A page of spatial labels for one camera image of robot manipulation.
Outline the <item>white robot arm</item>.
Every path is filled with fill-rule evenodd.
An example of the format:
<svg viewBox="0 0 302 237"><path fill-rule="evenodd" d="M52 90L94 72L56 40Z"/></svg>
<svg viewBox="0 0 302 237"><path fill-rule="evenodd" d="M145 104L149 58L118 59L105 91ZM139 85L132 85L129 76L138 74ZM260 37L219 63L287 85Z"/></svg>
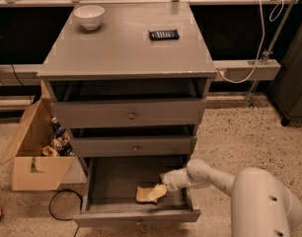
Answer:
<svg viewBox="0 0 302 237"><path fill-rule="evenodd" d="M290 237L302 224L302 203L280 180L266 170L246 168L233 176L200 159L161 176L145 198L148 201L181 189L214 186L231 199L232 237Z"/></svg>

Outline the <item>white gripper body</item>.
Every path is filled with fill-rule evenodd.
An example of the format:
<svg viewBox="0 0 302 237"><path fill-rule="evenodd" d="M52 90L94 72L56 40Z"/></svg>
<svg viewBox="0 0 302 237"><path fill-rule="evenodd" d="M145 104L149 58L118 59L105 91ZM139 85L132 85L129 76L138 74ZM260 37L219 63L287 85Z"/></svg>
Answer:
<svg viewBox="0 0 302 237"><path fill-rule="evenodd" d="M186 169L173 170L166 173L162 184L168 192L176 192L183 189L188 182L188 173Z"/></svg>

